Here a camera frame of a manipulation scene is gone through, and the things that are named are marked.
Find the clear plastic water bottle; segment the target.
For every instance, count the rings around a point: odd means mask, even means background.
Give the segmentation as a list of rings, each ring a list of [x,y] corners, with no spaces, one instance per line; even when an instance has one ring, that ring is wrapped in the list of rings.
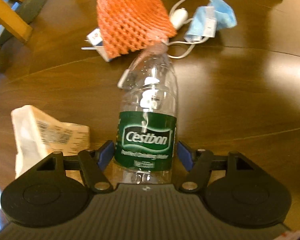
[[[167,51],[166,44],[157,42],[128,68],[115,142],[116,183],[164,184],[171,180],[178,87]]]

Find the brown paper bag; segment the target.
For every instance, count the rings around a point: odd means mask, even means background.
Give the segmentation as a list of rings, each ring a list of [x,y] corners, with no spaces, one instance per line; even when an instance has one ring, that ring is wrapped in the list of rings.
[[[52,152],[77,155],[90,147],[88,126],[60,122],[32,105],[14,109],[11,118],[17,147],[16,178]]]

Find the blue milk carton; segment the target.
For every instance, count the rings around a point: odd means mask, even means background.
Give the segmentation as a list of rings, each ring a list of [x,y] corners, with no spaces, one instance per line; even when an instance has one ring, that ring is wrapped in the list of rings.
[[[85,39],[86,42],[90,44],[89,47],[82,47],[82,50],[94,50],[104,59],[106,62],[110,62],[112,58],[107,54],[104,47],[104,42],[101,37],[101,32],[99,27],[90,32]]]

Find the blue face mask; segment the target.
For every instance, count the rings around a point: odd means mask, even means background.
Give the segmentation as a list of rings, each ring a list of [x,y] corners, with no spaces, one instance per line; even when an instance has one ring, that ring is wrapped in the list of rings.
[[[180,0],[171,8],[171,12],[182,8],[181,4],[187,0]],[[168,42],[168,46],[188,45],[188,49],[180,56],[169,57],[172,59],[183,59],[198,45],[215,37],[217,31],[221,29],[230,29],[237,25],[235,13],[223,0],[208,0],[208,4],[200,6],[196,9],[194,15],[185,22],[184,25],[189,25],[187,32],[184,35],[183,41]]]

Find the orange foam fruit net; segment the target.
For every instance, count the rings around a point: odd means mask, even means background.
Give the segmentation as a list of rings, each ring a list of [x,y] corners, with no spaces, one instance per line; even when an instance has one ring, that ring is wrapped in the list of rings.
[[[177,34],[162,0],[97,0],[97,23],[110,59]]]

